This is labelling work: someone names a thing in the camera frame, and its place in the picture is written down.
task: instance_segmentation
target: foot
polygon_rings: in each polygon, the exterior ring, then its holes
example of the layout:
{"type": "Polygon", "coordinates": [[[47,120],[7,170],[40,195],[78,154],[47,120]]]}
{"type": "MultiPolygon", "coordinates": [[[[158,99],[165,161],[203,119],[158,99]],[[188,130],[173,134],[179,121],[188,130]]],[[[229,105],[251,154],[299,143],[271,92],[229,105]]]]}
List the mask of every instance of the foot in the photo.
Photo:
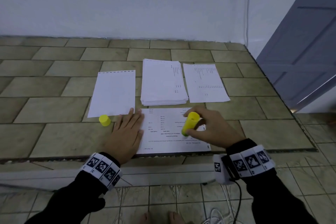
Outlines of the foot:
{"type": "Polygon", "coordinates": [[[144,213],[141,215],[139,224],[152,224],[151,215],[149,213],[144,213]]]}
{"type": "Polygon", "coordinates": [[[175,212],[169,212],[170,224],[186,224],[182,216],[175,212]]]}

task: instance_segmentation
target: yellow glue stick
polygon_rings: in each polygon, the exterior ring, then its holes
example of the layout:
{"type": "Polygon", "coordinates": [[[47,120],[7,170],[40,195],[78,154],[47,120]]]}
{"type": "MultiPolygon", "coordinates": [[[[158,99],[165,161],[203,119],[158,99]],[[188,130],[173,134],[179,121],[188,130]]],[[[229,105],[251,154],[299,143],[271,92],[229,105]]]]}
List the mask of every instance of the yellow glue stick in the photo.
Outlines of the yellow glue stick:
{"type": "Polygon", "coordinates": [[[200,120],[200,116],[196,112],[191,112],[188,114],[187,120],[185,121],[183,128],[182,128],[182,135],[188,136],[186,134],[186,130],[190,128],[194,128],[197,122],[200,120]]]}
{"type": "Polygon", "coordinates": [[[99,117],[99,122],[100,122],[104,127],[106,127],[106,126],[110,125],[111,120],[110,120],[110,118],[109,118],[106,114],[103,114],[103,115],[101,115],[101,116],[99,117]]]}

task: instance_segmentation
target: tiled floor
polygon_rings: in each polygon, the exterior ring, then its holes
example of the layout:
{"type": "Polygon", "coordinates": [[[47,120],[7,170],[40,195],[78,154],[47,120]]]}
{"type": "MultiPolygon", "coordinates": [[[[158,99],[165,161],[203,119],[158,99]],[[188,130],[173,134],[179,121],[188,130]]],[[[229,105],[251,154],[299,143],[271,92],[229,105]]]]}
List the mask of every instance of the tiled floor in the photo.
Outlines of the tiled floor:
{"type": "MultiPolygon", "coordinates": [[[[310,167],[304,161],[301,164],[278,168],[279,178],[305,203],[319,223],[336,223],[336,166],[310,167]]],[[[247,193],[244,182],[239,180],[239,184],[242,203],[238,220],[253,224],[253,198],[247,193]]],[[[235,213],[239,189],[236,184],[224,187],[235,213]]],[[[31,191],[0,194],[0,223],[23,223],[43,210],[50,197],[51,193],[31,191]]],[[[225,194],[217,183],[116,188],[107,192],[104,198],[105,208],[89,214],[82,223],[133,224],[147,211],[151,213],[153,223],[168,223],[168,211],[177,211],[186,222],[198,224],[209,218],[212,208],[220,209],[222,214],[229,211],[225,194]]]]}
{"type": "MultiPolygon", "coordinates": [[[[112,130],[112,125],[101,127],[98,118],[87,118],[97,73],[135,69],[136,107],[148,108],[140,102],[144,58],[216,64],[231,101],[198,104],[219,110],[268,150],[313,148],[241,44],[3,37],[0,45],[0,159],[84,156],[97,151],[112,130]]],[[[325,125],[310,124],[306,129],[317,143],[336,141],[325,125]],[[328,139],[316,136],[321,131],[330,134],[328,139]]],[[[321,150],[330,149],[322,146],[321,150]]]]}

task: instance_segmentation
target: paper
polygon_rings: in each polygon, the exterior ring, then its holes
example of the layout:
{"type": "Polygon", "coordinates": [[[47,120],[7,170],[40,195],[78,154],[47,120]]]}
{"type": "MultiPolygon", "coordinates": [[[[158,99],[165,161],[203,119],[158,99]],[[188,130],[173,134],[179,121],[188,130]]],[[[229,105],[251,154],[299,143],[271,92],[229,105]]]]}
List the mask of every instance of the paper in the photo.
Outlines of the paper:
{"type": "Polygon", "coordinates": [[[143,60],[141,87],[143,105],[185,104],[187,100],[181,64],[178,61],[143,60]]]}
{"type": "Polygon", "coordinates": [[[190,103],[230,101],[216,65],[183,64],[190,103]]]}
{"type": "Polygon", "coordinates": [[[135,109],[135,70],[99,72],[88,118],[128,114],[135,109]]]}
{"type": "Polygon", "coordinates": [[[181,134],[190,108],[142,109],[144,130],[137,154],[210,151],[210,144],[181,134]]]}

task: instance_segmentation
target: door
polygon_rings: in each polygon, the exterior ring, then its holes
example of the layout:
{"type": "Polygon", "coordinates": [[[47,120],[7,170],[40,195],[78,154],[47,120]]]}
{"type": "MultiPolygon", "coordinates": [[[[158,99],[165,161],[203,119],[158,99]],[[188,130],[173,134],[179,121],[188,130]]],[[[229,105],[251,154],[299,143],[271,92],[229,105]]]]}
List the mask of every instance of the door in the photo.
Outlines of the door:
{"type": "Polygon", "coordinates": [[[296,0],[256,61],[297,107],[336,74],[336,0],[296,0]]]}

